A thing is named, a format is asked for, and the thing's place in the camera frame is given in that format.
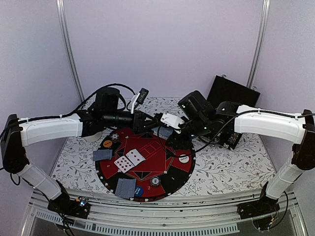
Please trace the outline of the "blue playing card deck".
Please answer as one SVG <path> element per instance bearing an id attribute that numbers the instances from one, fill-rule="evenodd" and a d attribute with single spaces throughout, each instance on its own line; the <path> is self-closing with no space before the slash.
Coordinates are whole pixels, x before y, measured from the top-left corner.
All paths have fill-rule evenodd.
<path id="1" fill-rule="evenodd" d="M 167 140 L 173 133 L 173 129 L 161 127 L 159 130 L 159 137 Z"/>

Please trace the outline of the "white dealer button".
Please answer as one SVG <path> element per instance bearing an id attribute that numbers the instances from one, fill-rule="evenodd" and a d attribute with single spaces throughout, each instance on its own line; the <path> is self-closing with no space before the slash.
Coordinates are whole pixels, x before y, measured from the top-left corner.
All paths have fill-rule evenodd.
<path id="1" fill-rule="evenodd" d="M 182 155 L 180 155 L 180 157 L 178 159 L 179 159 L 179 162 L 183 163 L 183 164 L 190 162 L 190 156 L 189 155 L 182 154 Z"/>

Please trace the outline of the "orange big blind button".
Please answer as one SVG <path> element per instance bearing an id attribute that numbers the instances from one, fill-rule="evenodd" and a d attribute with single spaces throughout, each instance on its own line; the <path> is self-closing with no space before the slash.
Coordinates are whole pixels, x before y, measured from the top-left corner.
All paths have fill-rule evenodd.
<path id="1" fill-rule="evenodd" d="M 110 148 L 113 145 L 111 140 L 105 140 L 102 144 L 105 148 Z"/>

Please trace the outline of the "small poker chip stack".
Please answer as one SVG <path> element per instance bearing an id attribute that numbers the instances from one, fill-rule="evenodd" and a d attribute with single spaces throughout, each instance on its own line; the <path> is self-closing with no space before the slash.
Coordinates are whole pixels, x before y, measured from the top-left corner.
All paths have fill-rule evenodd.
<path id="1" fill-rule="evenodd" d="M 159 177 L 153 177 L 150 179 L 150 185 L 152 187 L 159 187 L 161 184 L 161 180 Z"/>

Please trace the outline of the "blue small blind button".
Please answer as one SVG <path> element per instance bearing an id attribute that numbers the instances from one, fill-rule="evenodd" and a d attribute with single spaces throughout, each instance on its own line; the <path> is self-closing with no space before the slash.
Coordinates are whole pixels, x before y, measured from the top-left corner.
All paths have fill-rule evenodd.
<path id="1" fill-rule="evenodd" d="M 141 197 L 143 193 L 144 193 L 144 189 L 141 186 L 136 186 L 135 191 L 134 191 L 134 196 Z"/>

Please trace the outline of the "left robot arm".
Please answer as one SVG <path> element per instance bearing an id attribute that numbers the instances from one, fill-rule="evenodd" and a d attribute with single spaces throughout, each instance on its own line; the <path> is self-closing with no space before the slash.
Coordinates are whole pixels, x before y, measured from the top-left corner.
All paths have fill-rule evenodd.
<path id="1" fill-rule="evenodd" d="M 0 135 L 3 168 L 40 190 L 62 213 L 72 211 L 72 200 L 60 183 L 31 162 L 27 148 L 69 137 L 93 138 L 111 126 L 142 132 L 148 129 L 146 119 L 153 120 L 141 111 L 118 109 L 117 100 L 121 95 L 113 85 L 100 88 L 93 96 L 95 102 L 87 110 L 77 107 L 68 114 L 37 118 L 19 118 L 11 114 Z"/>

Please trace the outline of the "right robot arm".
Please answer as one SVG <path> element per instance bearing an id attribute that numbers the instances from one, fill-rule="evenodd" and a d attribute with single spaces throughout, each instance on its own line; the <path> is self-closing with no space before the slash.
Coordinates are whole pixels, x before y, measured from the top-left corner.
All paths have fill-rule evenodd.
<path id="1" fill-rule="evenodd" d="M 232 134 L 257 134 L 273 141 L 292 145 L 289 158 L 276 175 L 262 187 L 257 201 L 240 204 L 239 213 L 265 214 L 278 209 L 280 196 L 305 171 L 315 167 L 314 113 L 283 113 L 251 107 L 232 101 L 223 101 L 216 108 L 198 91 L 193 91 L 178 102 L 186 115 L 180 118 L 163 113 L 161 122 L 174 129 L 168 139 L 171 145 L 182 146 L 194 137 L 216 137 Z"/>

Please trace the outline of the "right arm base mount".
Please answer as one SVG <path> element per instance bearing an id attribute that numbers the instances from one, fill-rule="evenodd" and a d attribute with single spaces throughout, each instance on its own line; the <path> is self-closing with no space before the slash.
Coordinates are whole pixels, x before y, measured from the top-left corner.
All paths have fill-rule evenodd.
<path id="1" fill-rule="evenodd" d="M 277 200 L 270 199 L 266 196 L 260 196 L 258 200 L 237 205 L 237 212 L 241 219 L 253 218 L 269 213 L 278 214 L 280 206 Z M 271 229 L 275 221 L 275 216 L 268 216 L 261 219 L 253 220 L 253 225 L 260 231 Z"/>

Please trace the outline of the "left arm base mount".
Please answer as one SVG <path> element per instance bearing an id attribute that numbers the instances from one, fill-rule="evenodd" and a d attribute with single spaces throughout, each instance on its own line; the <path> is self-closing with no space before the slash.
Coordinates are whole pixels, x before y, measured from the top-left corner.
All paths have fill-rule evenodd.
<path id="1" fill-rule="evenodd" d="M 79 196 L 72 200 L 62 184 L 58 181 L 57 184 L 61 188 L 61 195 L 55 200 L 49 200 L 48 210 L 62 215 L 87 219 L 91 208 L 91 205 L 88 203 L 89 199 Z"/>

